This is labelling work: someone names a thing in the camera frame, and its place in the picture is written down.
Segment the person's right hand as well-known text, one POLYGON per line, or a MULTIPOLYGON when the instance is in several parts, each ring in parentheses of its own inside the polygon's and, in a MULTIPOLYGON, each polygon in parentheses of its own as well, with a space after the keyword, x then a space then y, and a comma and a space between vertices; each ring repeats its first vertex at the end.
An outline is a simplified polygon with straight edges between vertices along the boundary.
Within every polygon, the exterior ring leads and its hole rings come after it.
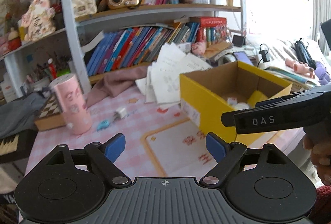
POLYGON ((330 186, 330 138, 319 144, 314 144, 307 135, 304 136, 303 147, 310 150, 310 159, 316 166, 318 177, 326 186, 330 186))

